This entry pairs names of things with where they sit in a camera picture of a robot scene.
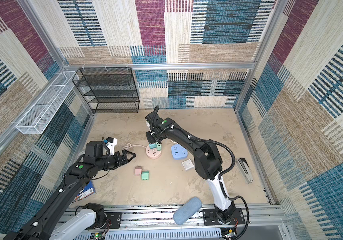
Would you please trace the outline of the teal plug adapter cube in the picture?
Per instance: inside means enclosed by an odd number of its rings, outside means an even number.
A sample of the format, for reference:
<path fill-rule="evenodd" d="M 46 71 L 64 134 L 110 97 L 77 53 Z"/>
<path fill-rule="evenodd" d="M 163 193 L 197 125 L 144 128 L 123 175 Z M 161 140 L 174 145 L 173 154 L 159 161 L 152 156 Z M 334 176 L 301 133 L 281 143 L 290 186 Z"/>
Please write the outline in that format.
<path fill-rule="evenodd" d="M 157 147 L 156 143 L 149 144 L 149 148 L 150 148 L 150 149 L 154 149 L 154 148 L 156 148 L 156 147 Z"/>

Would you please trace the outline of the green plug adapter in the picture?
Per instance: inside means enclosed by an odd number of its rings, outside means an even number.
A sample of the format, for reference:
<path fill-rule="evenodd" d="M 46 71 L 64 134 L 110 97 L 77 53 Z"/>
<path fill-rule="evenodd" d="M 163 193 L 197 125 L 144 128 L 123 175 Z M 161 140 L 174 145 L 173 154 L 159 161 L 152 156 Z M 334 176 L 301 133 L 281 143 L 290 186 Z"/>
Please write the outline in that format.
<path fill-rule="evenodd" d="M 141 172 L 141 179 L 142 179 L 143 181 L 149 180 L 149 171 L 142 171 L 142 172 Z"/>

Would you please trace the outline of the green plug adapter cube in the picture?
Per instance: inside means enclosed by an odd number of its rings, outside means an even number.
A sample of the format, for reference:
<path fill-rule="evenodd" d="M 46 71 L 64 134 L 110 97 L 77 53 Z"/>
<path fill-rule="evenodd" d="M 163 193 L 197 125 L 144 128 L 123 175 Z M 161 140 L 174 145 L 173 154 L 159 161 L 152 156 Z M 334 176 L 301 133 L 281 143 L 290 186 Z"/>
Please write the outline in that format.
<path fill-rule="evenodd" d="M 161 146 L 160 143 L 156 143 L 156 149 L 157 149 L 158 151 L 161 151 L 161 150 L 162 150 L 162 146 Z"/>

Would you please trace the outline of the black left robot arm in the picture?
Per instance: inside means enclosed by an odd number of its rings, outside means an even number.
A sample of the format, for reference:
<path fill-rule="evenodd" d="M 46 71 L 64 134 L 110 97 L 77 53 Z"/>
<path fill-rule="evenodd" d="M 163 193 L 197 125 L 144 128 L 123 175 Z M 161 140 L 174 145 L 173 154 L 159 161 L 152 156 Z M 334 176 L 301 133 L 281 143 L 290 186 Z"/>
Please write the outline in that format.
<path fill-rule="evenodd" d="M 111 153 L 103 141 L 91 141 L 85 153 L 65 172 L 61 184 L 43 207 L 18 232 L 9 232 L 5 240 L 48 240 L 60 217 L 75 197 L 99 171 L 119 168 L 136 157 L 123 150 Z"/>

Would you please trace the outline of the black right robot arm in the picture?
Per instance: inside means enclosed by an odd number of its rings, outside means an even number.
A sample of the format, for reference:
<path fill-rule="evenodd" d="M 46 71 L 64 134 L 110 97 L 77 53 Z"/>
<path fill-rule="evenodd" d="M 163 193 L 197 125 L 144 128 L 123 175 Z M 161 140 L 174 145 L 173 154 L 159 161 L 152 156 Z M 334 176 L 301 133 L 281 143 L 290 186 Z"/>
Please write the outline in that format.
<path fill-rule="evenodd" d="M 240 196 L 231 198 L 223 181 L 223 175 L 230 172 L 236 163 L 236 158 L 232 150 L 217 141 L 198 138 L 184 130 L 170 118 L 162 119 L 158 115 L 159 106 L 145 117 L 149 131 L 146 138 L 150 144 L 161 143 L 168 138 L 175 141 L 194 158 L 194 167 L 198 175 L 208 181 L 209 188 L 214 197 L 214 209 L 217 218 L 222 224 L 227 224 L 232 220 L 235 211 L 234 201 Z M 224 148 L 231 157 L 231 165 L 227 169 L 222 168 L 222 158 L 218 151 L 218 146 Z"/>

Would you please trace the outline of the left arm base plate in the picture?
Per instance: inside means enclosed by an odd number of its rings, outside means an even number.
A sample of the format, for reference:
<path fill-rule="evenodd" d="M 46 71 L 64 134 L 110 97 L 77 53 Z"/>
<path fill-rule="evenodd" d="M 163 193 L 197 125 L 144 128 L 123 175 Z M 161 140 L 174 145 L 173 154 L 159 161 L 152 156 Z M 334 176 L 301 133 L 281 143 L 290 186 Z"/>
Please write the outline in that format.
<path fill-rule="evenodd" d="M 107 230 L 119 229 L 121 224 L 122 212 L 95 213 L 95 218 L 87 217 L 81 221 L 81 227 L 86 230 Z"/>

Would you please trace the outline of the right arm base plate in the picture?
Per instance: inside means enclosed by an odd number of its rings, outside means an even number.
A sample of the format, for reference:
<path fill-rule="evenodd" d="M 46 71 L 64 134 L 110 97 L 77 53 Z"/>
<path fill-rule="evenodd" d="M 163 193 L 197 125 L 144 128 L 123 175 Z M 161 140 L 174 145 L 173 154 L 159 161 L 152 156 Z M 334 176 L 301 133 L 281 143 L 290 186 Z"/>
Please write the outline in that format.
<path fill-rule="evenodd" d="M 222 212 L 216 209 L 204 209 L 200 211 L 205 226 L 215 225 L 244 225 L 246 223 L 246 215 L 241 208 L 230 210 L 230 215 L 227 212 Z"/>

